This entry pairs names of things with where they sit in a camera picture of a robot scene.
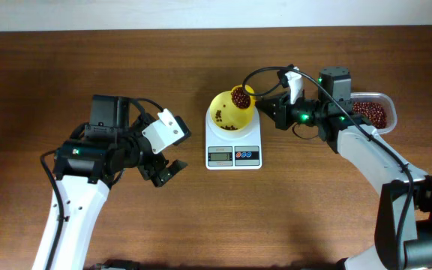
yellow cup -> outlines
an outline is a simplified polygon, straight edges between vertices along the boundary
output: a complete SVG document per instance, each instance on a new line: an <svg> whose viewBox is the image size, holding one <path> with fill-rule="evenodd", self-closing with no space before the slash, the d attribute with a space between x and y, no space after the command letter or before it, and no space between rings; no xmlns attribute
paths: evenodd
<svg viewBox="0 0 432 270"><path fill-rule="evenodd" d="M242 85L233 87L231 91L224 91L220 93L213 99L211 105L209 105L209 113L211 114L211 119L213 120L214 124L225 131L240 131L248 126L253 120L254 104L256 103L255 97L250 96L251 102L247 109L239 109L231 99L231 92L240 87L242 87ZM246 85L246 90L252 94L254 93L254 90L249 85ZM224 128L226 126L233 126L237 129L227 130Z"/></svg>

cable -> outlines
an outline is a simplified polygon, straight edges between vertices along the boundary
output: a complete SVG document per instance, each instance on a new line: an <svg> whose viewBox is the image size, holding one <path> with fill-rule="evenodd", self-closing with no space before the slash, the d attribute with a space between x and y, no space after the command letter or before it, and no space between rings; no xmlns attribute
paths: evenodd
<svg viewBox="0 0 432 270"><path fill-rule="evenodd" d="M56 196L56 200L58 201L58 228L56 229L56 234L54 236L54 240L52 241L51 251L49 252L48 260L46 262L46 270L51 269L51 265L53 264L54 254L56 253L56 248L58 247L59 238L61 237L61 231L63 230L63 222L65 220L65 209L63 208L63 200L61 199L61 194L59 193L58 185L56 184L55 179L53 178L53 174L48 168L45 157L55 154L56 150L48 151L41 155L40 161L43 166L44 172L48 175L49 181L51 182L52 189L54 190L54 194Z"/></svg>
<svg viewBox="0 0 432 270"><path fill-rule="evenodd" d="M314 135L314 136L312 136L312 137L310 137L310 138L304 138L304 137L301 137L301 136L299 136L299 135L296 133L296 131L294 130L294 129L296 128L296 126L299 127L299 124L294 124L294 125L292 126L292 129L291 129L291 130L292 130L292 133L295 134L299 139L303 139L303 140L312 140L312 139L318 137L318 135Z"/></svg>
<svg viewBox="0 0 432 270"><path fill-rule="evenodd" d="M153 100L150 100L148 98L131 98L130 99L131 104L133 104L139 110L139 112L141 113L142 120L148 124L151 122L151 120L146 115L146 111L144 110L144 107L141 106L139 101L148 102L150 104L153 104L155 107L157 107L161 112L164 111L164 109L161 105L159 105L158 103L156 103Z"/></svg>
<svg viewBox="0 0 432 270"><path fill-rule="evenodd" d="M356 123L350 116L349 113L346 112L346 110L343 109L343 107L315 80L313 79L311 76L307 75L306 73L300 71L300 70L295 70L292 69L291 67L263 67L260 68L258 70L255 70L253 72L251 72L249 75L246 76L246 78L244 78L243 84L242 84L242 88L244 93L246 93L246 95L250 95L250 96L260 96L261 94L251 94L250 92L248 92L246 90L246 85L248 84L248 81L251 77L253 77L256 74L260 74L262 72L265 71L288 71L288 72L294 72L297 74L300 74L301 76L305 77L306 79L308 79L310 82L312 82L318 89L320 89L322 91L322 93L351 121L351 123L359 130L361 131L361 133L363 135L365 135L367 137L367 139L369 141L373 141L374 143L376 143L382 150L384 150L386 153L388 153L388 155L390 155L395 161L396 163L401 167L401 169L403 170L403 172L406 174L407 178L408 178L408 182L409 182L409 189L408 189L408 195L406 196L406 200L404 201L404 206L403 206L403 210L401 212L401 216L399 219L399 223L397 225L397 232L396 232L396 242L397 242L397 267L398 269L403 269L404 268L404 264L400 264L400 258L401 258L401 245L403 244L402 239L403 239L403 227L404 227L404 221L406 220L406 216L407 216L407 212L410 208L410 204L411 204L411 199L413 198L413 194L414 194L414 180L413 180L413 176L411 175L410 170L408 169L408 164L404 164L403 161L401 161L401 159L391 150L389 149L386 145L384 145L382 142L380 142L379 140L375 139L373 135L369 134L366 130L364 130L362 127L359 126L358 123Z"/></svg>
<svg viewBox="0 0 432 270"><path fill-rule="evenodd" d="M82 138L81 135L83 134L83 131L84 131L86 125L89 125L89 122L84 122L84 123L80 124L79 126L77 126L73 130L73 132L71 133L71 135L69 136L69 138L70 139L80 139L80 138Z"/></svg>
<svg viewBox="0 0 432 270"><path fill-rule="evenodd" d="M278 82L277 85L273 86L273 88L269 89L268 91L266 91L266 92L264 92L262 94L250 94L250 95L254 96L254 97L262 97L262 96L270 94L271 92L273 92L274 90L276 90L276 88L279 87L280 85L281 85L281 82ZM245 84L243 84L243 89L244 89L244 92L248 93L246 91L246 85Z"/></svg>
<svg viewBox="0 0 432 270"><path fill-rule="evenodd" d="M121 172L119 172L118 176L116 176L116 178L114 180L112 180L111 187L113 185L116 185L116 183L118 183L119 180L121 180L121 177L123 177L123 175L125 174L125 170L126 170L126 168L124 168Z"/></svg>
<svg viewBox="0 0 432 270"><path fill-rule="evenodd" d="M161 112L164 111L163 107L162 107L160 104L156 103L156 102L153 101L153 100L150 100L149 98L139 97L139 98L133 98L133 100L134 100L134 101L145 101L145 102L148 102L148 103L150 103L150 104L153 104L153 105L154 105L158 110L160 110Z"/></svg>

plastic container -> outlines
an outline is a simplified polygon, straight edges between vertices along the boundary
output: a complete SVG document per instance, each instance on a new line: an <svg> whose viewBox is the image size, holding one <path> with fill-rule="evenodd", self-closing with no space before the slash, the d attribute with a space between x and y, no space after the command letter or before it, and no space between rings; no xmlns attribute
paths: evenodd
<svg viewBox="0 0 432 270"><path fill-rule="evenodd" d="M387 134L395 129L398 123L395 104L390 97L382 93L351 93L353 102L374 102L381 104L386 114L386 127L378 129L379 134Z"/></svg>
<svg viewBox="0 0 432 270"><path fill-rule="evenodd" d="M211 114L211 119L215 125L219 128L221 128L221 126L233 126L237 128L237 130L225 130L221 128L224 131L239 132L246 128L253 120L254 104L256 103L255 97L250 97L251 103L247 109L239 109L233 103L231 92L235 91L239 87L242 87L242 85L233 87L231 91L220 93L213 99L211 105L209 105L209 113ZM254 93L254 90L249 85L246 85L246 89L250 93ZM218 121L216 118L217 111L220 111L220 115L222 116L220 120L222 121Z"/></svg>

wooden table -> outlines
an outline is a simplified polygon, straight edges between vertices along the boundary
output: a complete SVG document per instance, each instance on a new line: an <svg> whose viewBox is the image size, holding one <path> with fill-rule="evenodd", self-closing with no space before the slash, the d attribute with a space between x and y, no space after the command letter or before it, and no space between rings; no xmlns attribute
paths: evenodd
<svg viewBox="0 0 432 270"><path fill-rule="evenodd" d="M262 116L262 169L205 168L212 98L257 68L290 63L313 76L346 66L354 92L389 95L398 124L383 138L432 174L432 26L0 33L0 269L32 266L52 192L39 155L89 120L93 94L154 99L193 136L165 151L190 164L165 187L133 169L111 190L87 266L303 266L370 247L379 197L318 139ZM251 85L262 91L276 79Z"/></svg>

digital scale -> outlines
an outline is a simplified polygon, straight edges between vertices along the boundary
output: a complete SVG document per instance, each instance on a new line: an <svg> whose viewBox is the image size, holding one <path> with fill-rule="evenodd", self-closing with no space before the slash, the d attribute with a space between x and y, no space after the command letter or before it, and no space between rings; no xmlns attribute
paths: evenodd
<svg viewBox="0 0 432 270"><path fill-rule="evenodd" d="M241 130L224 130L206 113L206 167L209 170L255 170L261 168L260 114Z"/></svg>

